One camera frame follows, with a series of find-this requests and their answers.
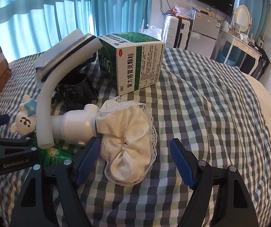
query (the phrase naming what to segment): bear ear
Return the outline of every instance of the bear ear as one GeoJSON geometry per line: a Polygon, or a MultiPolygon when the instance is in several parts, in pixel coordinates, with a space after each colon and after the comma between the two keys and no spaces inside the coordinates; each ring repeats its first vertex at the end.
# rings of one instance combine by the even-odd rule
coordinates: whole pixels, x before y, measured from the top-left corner
{"type": "Polygon", "coordinates": [[[23,102],[26,103],[26,102],[29,102],[30,101],[30,96],[29,95],[24,95],[23,96],[23,102]]]}
{"type": "Polygon", "coordinates": [[[19,105],[19,110],[20,110],[21,112],[26,112],[26,108],[24,107],[24,103],[21,103],[21,104],[19,105]]]}
{"type": "Polygon", "coordinates": [[[10,127],[10,132],[12,134],[17,132],[17,124],[16,123],[12,123],[11,127],[10,127]]]}

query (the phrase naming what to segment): checkered tablecloth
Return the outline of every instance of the checkered tablecloth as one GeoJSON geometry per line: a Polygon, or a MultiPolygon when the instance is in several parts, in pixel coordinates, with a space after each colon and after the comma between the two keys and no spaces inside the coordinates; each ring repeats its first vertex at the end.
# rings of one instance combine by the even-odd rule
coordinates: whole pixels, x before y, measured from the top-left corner
{"type": "MultiPolygon", "coordinates": [[[[0,95],[0,114],[8,113],[10,123],[18,113],[24,94],[37,99],[32,62],[39,54],[10,64],[12,77],[0,95]]],[[[86,67],[98,105],[116,96],[101,76],[98,64],[86,67]]],[[[105,161],[100,157],[88,181],[78,190],[80,200],[93,226],[176,226],[192,191],[183,185],[169,152],[169,142],[179,138],[186,150],[212,166],[235,165],[252,197],[260,226],[271,219],[271,143],[259,101],[242,73],[200,55],[166,49],[159,82],[123,96],[151,107],[158,134],[157,158],[146,179],[133,187],[109,182],[103,175],[105,161]]],[[[52,103],[52,114],[64,112],[62,103],[52,103]]],[[[0,137],[10,134],[0,127],[0,137]]],[[[64,149],[73,146],[62,144],[64,149]]],[[[29,169],[1,177],[1,207],[9,225],[14,202],[29,169]]],[[[212,218],[217,187],[213,188],[203,226],[212,218]]],[[[53,190],[60,225],[66,226],[57,189],[53,190]]]]}

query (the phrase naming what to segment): green packet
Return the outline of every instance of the green packet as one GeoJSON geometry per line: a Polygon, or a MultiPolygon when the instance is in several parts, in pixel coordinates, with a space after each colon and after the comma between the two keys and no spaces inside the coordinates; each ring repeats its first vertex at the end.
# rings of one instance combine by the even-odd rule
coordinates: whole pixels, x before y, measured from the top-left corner
{"type": "Polygon", "coordinates": [[[34,146],[39,153],[40,162],[43,167],[56,166],[66,159],[71,159],[73,156],[64,152],[55,145],[50,149],[41,149],[37,145],[36,132],[34,133],[34,146]]]}

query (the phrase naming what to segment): green and white box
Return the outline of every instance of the green and white box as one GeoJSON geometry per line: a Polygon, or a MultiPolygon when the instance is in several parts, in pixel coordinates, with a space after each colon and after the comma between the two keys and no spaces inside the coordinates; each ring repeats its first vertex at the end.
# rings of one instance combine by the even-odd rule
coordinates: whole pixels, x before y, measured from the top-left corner
{"type": "Polygon", "coordinates": [[[98,37],[100,70],[119,95],[155,84],[162,67],[164,43],[138,32],[98,37]]]}

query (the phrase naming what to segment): curtain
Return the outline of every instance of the curtain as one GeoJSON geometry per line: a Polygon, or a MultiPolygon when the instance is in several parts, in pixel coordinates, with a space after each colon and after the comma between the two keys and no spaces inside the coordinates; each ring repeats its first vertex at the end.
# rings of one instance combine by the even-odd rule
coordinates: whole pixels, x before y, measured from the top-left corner
{"type": "Polygon", "coordinates": [[[150,0],[0,0],[0,46],[8,60],[46,51],[75,29],[138,31],[150,0]]]}
{"type": "Polygon", "coordinates": [[[242,4],[248,8],[252,18],[252,28],[249,36],[253,33],[253,39],[256,42],[266,30],[270,0],[240,0],[240,5],[242,4]]]}

